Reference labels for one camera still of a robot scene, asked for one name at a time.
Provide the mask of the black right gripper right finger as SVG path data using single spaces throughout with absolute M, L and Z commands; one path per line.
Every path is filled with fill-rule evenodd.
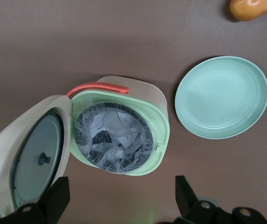
M 210 201 L 199 200 L 185 176 L 175 177 L 175 198 L 181 217 L 176 224 L 266 224 L 265 217 L 249 207 L 228 213 Z

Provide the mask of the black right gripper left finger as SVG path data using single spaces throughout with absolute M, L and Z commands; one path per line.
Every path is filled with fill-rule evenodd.
M 36 203 L 28 203 L 5 217 L 0 224 L 56 224 L 70 201 L 69 180 L 58 178 Z

